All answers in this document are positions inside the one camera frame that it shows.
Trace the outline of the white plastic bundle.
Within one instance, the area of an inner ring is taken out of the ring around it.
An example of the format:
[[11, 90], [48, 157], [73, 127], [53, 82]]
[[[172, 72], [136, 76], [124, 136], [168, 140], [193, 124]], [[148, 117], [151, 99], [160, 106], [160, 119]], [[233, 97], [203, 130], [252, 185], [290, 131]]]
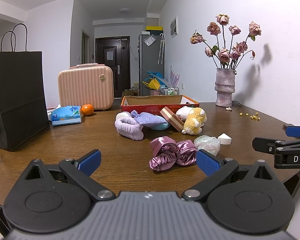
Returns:
[[202, 135], [194, 140], [194, 145], [197, 150], [205, 150], [216, 156], [221, 148], [221, 141], [216, 137]]

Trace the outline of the pink satin scrunchie bonnet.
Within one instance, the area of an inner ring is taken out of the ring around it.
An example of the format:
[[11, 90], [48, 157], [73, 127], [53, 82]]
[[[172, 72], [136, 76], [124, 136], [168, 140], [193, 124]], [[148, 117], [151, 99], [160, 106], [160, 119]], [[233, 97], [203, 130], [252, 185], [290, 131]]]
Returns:
[[149, 167], [153, 171], [166, 171], [175, 164], [188, 166], [196, 162], [198, 150], [191, 140], [176, 142], [174, 139], [164, 136], [155, 138], [149, 145], [153, 151]]

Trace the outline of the white yellow plush dog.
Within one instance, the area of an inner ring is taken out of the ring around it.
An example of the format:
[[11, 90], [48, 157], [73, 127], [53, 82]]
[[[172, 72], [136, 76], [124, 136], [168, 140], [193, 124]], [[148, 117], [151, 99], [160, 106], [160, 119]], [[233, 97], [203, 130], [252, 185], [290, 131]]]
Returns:
[[177, 110], [176, 115], [184, 122], [183, 134], [198, 135], [207, 121], [205, 111], [200, 107], [184, 106]]

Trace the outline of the blue plush toy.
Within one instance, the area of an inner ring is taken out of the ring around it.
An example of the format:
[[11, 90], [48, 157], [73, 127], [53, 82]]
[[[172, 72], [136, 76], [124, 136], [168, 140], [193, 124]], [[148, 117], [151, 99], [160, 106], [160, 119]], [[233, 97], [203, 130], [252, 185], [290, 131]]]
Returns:
[[159, 125], [155, 125], [153, 127], [151, 127], [152, 130], [155, 131], [163, 131], [166, 130], [170, 127], [170, 124], [168, 122], [165, 122], [164, 124], [159, 124]]

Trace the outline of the purple drawstring pouch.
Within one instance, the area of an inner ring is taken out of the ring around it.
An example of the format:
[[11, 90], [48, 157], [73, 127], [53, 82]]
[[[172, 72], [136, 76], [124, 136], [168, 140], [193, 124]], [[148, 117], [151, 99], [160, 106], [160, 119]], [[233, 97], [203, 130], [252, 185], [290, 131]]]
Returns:
[[163, 117], [147, 112], [141, 112], [139, 114], [136, 110], [133, 110], [130, 114], [138, 124], [149, 128], [167, 122]]

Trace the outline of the yellow popcorn crumbs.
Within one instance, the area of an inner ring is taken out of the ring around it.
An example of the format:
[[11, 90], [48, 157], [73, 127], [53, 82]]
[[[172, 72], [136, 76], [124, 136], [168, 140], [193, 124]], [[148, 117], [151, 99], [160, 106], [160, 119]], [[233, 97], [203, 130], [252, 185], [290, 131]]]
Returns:
[[246, 116], [247, 118], [250, 118], [251, 120], [257, 120], [257, 121], [261, 120], [261, 118], [258, 116], [258, 113], [255, 113], [255, 115], [250, 115], [249, 113], [240, 112], [239, 116]]

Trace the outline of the orange fruit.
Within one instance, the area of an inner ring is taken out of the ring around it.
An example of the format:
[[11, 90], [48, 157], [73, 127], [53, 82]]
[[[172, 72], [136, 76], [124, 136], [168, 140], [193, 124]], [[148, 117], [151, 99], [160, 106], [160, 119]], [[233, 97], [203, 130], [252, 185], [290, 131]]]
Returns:
[[81, 113], [83, 116], [91, 116], [94, 113], [93, 105], [91, 104], [84, 104], [81, 107]]

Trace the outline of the pink textured vase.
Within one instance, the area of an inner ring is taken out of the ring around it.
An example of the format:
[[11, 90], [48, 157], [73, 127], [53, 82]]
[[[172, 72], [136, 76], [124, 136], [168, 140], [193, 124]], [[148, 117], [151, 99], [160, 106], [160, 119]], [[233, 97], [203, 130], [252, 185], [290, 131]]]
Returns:
[[216, 106], [232, 106], [232, 94], [235, 92], [235, 71], [233, 69], [217, 68], [215, 91], [217, 92]]

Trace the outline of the black paper shopping bag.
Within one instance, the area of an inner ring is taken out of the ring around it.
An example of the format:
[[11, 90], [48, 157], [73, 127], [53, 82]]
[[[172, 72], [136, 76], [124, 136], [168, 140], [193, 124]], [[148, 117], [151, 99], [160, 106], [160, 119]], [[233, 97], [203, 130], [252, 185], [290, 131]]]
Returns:
[[0, 50], [0, 149], [12, 152], [48, 126], [42, 52]]

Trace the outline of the pink ribbed suitcase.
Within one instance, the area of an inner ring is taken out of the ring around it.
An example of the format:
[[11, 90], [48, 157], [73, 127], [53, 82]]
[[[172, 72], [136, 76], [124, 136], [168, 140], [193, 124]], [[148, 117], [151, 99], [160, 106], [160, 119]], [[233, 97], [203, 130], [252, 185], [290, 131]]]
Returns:
[[95, 110], [109, 109], [114, 102], [113, 71], [105, 64], [86, 63], [58, 74], [62, 107], [91, 104]]

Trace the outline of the red cardboard box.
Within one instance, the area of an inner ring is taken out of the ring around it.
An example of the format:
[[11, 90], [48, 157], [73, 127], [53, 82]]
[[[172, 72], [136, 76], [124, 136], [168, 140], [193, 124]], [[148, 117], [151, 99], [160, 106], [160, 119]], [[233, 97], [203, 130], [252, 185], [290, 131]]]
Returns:
[[185, 95], [150, 95], [150, 96], [124, 96], [121, 101], [121, 111], [131, 113], [147, 112], [160, 115], [164, 107], [168, 107], [173, 113], [178, 109], [188, 107], [199, 107], [199, 102]]

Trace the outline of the blue yellow bags pile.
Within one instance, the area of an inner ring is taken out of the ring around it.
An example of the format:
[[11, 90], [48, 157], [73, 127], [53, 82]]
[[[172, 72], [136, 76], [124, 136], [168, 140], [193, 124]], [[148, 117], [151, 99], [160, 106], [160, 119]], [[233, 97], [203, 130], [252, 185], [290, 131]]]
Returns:
[[142, 81], [148, 89], [159, 90], [167, 87], [167, 81], [164, 79], [160, 72], [146, 72], [149, 77]]

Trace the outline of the dark entrance door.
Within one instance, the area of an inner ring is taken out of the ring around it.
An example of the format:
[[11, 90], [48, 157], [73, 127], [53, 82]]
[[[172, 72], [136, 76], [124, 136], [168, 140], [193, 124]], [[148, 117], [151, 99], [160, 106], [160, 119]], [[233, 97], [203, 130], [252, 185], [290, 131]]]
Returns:
[[130, 89], [130, 37], [95, 38], [96, 62], [105, 64], [113, 71], [114, 98]]

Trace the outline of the hanging umbrella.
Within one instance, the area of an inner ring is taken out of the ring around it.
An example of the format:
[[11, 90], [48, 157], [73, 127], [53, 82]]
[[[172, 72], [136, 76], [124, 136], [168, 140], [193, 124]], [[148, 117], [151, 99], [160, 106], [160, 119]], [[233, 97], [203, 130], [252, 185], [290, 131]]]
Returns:
[[161, 55], [162, 55], [162, 49], [163, 49], [163, 45], [164, 45], [164, 33], [161, 33], [160, 34], [160, 48], [159, 48], [159, 55], [158, 55], [158, 64], [160, 64], [160, 61], [161, 61]]

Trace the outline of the wall electrical panel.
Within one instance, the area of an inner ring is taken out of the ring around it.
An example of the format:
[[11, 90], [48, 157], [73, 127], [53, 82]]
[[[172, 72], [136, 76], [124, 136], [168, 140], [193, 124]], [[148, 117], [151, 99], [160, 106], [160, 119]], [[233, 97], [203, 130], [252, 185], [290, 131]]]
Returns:
[[174, 38], [178, 35], [178, 17], [175, 16], [175, 18], [170, 23], [170, 36], [171, 38]]

